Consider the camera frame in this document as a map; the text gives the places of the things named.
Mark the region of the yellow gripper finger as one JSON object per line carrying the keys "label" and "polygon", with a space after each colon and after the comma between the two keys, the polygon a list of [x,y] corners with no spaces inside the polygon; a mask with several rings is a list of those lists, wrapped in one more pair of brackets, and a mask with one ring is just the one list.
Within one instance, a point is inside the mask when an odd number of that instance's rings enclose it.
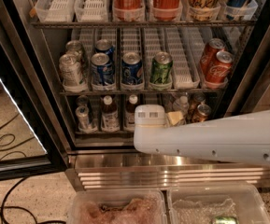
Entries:
{"label": "yellow gripper finger", "polygon": [[178,126],[184,123],[184,116],[181,111],[168,112],[167,119],[171,126]]}

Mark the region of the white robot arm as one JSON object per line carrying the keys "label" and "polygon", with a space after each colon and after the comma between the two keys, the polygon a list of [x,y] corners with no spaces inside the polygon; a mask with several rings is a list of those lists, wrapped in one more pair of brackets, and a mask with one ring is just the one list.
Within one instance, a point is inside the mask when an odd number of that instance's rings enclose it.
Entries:
{"label": "white robot arm", "polygon": [[149,154],[270,166],[270,110],[168,127],[162,106],[140,105],[134,146]]}

